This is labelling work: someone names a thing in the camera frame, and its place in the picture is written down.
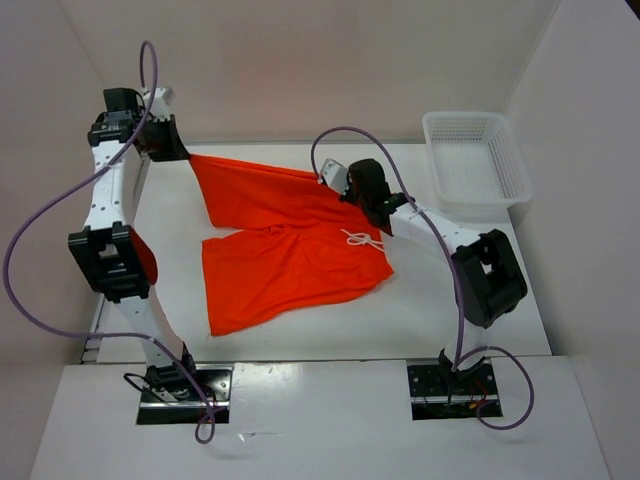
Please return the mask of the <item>orange shorts with white drawstring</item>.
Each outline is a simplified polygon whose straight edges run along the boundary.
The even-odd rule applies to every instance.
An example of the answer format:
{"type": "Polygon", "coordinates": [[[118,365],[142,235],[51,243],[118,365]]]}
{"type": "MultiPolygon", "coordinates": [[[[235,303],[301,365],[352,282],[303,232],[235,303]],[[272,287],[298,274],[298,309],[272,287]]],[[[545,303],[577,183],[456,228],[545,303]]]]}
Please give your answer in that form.
{"type": "Polygon", "coordinates": [[[230,232],[202,243],[212,335],[349,302],[392,276],[380,231],[312,173],[202,154],[190,166],[210,223],[230,232]]]}

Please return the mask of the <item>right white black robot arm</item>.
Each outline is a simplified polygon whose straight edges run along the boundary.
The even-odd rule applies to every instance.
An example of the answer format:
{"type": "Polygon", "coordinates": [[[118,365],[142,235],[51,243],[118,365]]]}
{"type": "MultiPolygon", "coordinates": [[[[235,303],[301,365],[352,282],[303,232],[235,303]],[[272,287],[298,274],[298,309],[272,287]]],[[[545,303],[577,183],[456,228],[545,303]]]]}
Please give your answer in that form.
{"type": "Polygon", "coordinates": [[[528,293],[508,236],[462,227],[424,208],[405,188],[393,193],[382,166],[371,158],[348,167],[327,159],[320,178],[373,227],[442,256],[452,272],[459,319],[455,339],[439,354],[438,378],[446,391],[464,391],[487,350],[487,333],[528,293]]]}

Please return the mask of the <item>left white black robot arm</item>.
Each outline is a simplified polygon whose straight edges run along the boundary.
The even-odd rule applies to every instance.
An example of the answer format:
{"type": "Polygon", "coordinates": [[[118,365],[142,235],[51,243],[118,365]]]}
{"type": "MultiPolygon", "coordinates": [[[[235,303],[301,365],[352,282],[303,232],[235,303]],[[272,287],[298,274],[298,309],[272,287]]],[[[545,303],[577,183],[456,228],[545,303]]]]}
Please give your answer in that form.
{"type": "Polygon", "coordinates": [[[133,226],[150,163],[190,157],[170,110],[174,93],[169,87],[113,88],[103,95],[106,110],[87,134],[100,177],[84,225],[69,235],[68,247],[91,289],[140,335],[153,396],[195,400],[200,376],[160,305],[156,258],[133,226]]]}

